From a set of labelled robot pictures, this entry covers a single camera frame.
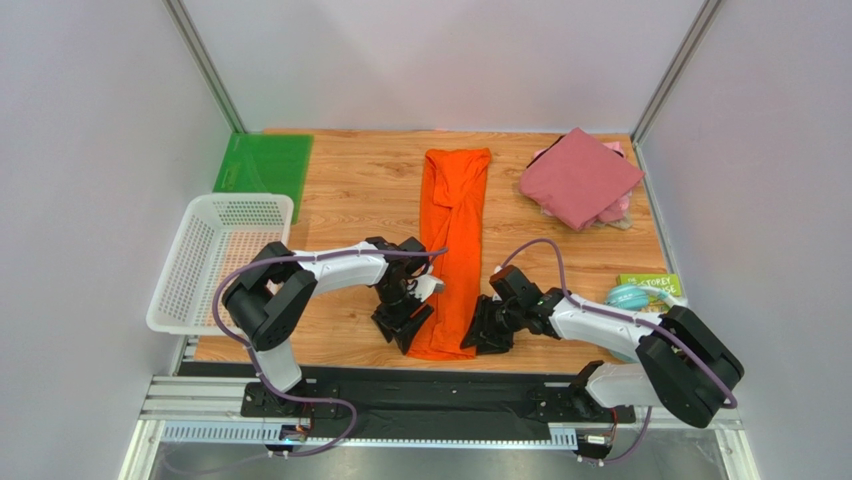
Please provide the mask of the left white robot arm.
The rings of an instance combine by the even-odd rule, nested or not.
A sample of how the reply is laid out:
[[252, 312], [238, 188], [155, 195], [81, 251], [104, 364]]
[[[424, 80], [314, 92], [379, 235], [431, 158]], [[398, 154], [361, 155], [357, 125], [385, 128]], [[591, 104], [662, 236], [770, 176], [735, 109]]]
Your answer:
[[445, 287], [432, 273], [445, 252], [428, 251], [414, 237], [400, 244], [369, 237], [325, 251], [271, 242], [225, 277], [211, 311], [220, 330], [247, 348], [259, 377], [287, 393], [302, 379], [290, 338], [312, 299], [355, 286], [374, 289], [379, 304], [372, 321], [386, 342], [407, 353], [434, 311], [429, 300]]

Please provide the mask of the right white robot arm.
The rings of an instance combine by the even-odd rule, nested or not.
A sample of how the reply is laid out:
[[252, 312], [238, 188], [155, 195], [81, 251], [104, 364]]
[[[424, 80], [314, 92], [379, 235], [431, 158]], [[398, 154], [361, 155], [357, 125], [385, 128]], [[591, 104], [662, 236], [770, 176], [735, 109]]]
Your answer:
[[542, 291], [513, 265], [489, 283], [494, 294], [479, 297], [462, 347], [479, 355], [506, 353], [521, 330], [591, 343], [627, 360], [592, 362], [577, 376], [577, 389], [601, 407], [663, 407], [696, 428], [707, 427], [719, 410], [735, 408], [733, 390], [744, 366], [689, 307], [673, 302], [654, 314], [591, 302], [558, 287]]

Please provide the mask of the orange t shirt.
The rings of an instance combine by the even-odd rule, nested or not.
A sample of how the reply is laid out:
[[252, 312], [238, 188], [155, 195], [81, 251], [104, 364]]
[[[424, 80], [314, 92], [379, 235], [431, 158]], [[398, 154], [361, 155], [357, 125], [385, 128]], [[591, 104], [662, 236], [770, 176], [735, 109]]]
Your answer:
[[487, 148], [425, 153], [420, 241], [429, 251], [447, 249], [433, 263], [433, 275], [443, 280], [445, 288], [429, 299], [434, 312], [415, 335], [409, 357], [450, 361], [476, 356], [473, 347], [461, 344], [480, 295], [483, 211], [491, 160]]

